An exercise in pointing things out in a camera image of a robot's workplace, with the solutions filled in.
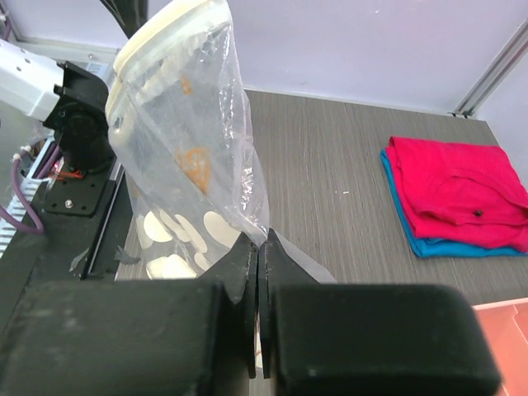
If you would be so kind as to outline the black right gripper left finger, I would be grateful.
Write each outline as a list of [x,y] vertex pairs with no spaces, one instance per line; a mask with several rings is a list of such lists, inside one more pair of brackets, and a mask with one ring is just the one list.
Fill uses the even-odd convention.
[[4,395],[245,395],[256,374],[257,248],[195,279],[49,282],[1,337]]

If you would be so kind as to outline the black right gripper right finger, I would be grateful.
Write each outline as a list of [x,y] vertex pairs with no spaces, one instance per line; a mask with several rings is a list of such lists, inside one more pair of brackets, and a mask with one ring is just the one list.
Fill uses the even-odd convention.
[[275,232],[257,261],[262,373],[275,395],[493,395],[501,374],[456,289],[313,277]]

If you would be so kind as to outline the clear polka dot zip bag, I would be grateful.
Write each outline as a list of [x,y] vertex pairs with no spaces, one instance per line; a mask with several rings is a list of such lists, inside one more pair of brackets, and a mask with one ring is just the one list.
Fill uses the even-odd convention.
[[195,278],[240,236],[269,231],[265,177],[253,144],[225,1],[173,1],[113,63],[108,136],[124,167],[143,278]]

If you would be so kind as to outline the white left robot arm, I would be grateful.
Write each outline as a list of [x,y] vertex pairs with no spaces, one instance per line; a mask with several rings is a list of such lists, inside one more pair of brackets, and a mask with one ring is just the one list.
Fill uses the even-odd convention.
[[64,161],[75,170],[100,172],[114,160],[107,98],[98,76],[1,41],[1,101],[53,130]]

